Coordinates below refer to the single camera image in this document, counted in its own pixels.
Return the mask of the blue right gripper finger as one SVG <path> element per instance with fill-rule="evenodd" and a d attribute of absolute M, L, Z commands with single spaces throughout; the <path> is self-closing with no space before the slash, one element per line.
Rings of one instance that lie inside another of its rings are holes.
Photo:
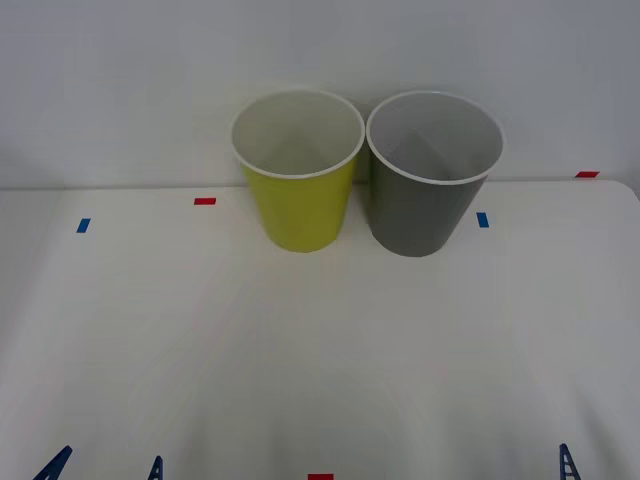
<path fill-rule="evenodd" d="M 560 480 L 581 480 L 577 466 L 566 444 L 559 446 Z"/>

